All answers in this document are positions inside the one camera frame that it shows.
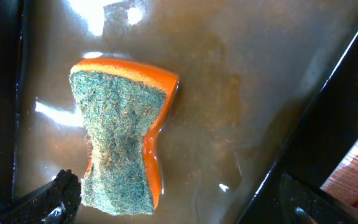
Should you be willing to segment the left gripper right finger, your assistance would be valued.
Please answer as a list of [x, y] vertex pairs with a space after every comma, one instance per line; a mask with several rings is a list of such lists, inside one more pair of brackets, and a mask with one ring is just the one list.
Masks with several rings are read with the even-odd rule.
[[278, 199], [285, 223], [358, 223], [358, 209], [286, 173]]

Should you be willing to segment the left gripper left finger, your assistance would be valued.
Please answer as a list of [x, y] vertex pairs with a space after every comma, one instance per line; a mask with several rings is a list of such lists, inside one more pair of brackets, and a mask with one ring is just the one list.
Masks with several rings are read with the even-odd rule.
[[81, 183], [70, 169], [0, 209], [0, 223], [74, 223], [81, 204]]

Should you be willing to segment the orange green sponge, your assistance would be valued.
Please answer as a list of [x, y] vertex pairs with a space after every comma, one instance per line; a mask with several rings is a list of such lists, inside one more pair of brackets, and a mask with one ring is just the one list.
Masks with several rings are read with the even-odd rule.
[[162, 194], [157, 138], [178, 87], [172, 72], [116, 58], [74, 65], [69, 82], [91, 155], [83, 204], [110, 215], [151, 215]]

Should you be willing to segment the black water tray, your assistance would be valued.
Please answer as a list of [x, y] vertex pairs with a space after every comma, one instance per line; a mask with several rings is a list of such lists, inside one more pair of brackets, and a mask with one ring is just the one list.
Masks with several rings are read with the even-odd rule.
[[69, 84], [84, 58], [174, 72], [153, 215], [77, 223], [232, 223], [358, 27], [358, 1], [0, 1], [0, 208], [91, 146]]

